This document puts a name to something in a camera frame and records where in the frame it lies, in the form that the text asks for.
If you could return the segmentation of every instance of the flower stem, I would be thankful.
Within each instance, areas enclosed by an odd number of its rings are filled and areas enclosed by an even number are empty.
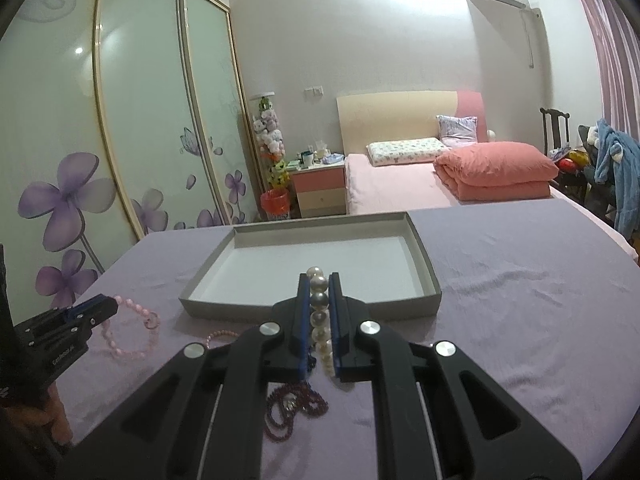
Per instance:
[[[104,267],[100,263],[100,260],[98,260],[98,256],[95,255],[94,250],[91,248],[91,245],[89,245],[89,240],[86,239],[84,233],[82,233],[80,241],[82,242],[82,245],[84,245],[84,249],[89,255],[89,258],[91,258],[91,261],[94,263],[95,268],[98,270],[98,272],[100,272],[100,274],[104,274]]]

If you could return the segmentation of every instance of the pink drawer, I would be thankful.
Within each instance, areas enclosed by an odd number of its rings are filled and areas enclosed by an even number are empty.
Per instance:
[[[293,173],[291,175],[296,193],[319,191],[321,189],[337,189],[344,187],[344,168]]]

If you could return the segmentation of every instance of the purple tablecloth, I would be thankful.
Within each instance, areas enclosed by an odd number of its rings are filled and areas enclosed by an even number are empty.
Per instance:
[[[638,266],[561,200],[420,210],[411,218],[440,280],[442,303],[436,317],[395,328],[412,341],[459,345],[574,453],[586,478],[640,405]],[[212,330],[245,328],[192,319],[178,300],[229,229],[149,235],[81,298],[99,292],[133,298],[155,310],[162,325],[158,348],[142,362],[116,361],[95,331],[87,355],[59,379],[76,441],[183,346]],[[112,327],[123,348],[146,345],[140,318],[129,310]],[[284,444],[265,440],[262,478],[376,478],[368,385],[345,392],[321,370],[310,382],[329,412],[315,420],[298,416]]]

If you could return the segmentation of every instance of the headboard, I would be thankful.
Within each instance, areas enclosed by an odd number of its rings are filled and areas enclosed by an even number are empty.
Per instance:
[[[337,101],[344,155],[367,153],[367,145],[380,140],[437,137],[436,115],[478,117],[478,141],[487,142],[484,103],[478,92],[381,92]]]

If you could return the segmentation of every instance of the cup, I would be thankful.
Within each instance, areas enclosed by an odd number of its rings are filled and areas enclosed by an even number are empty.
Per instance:
[[[311,168],[314,164],[314,154],[310,151],[300,153],[302,157],[302,166],[304,168]]]

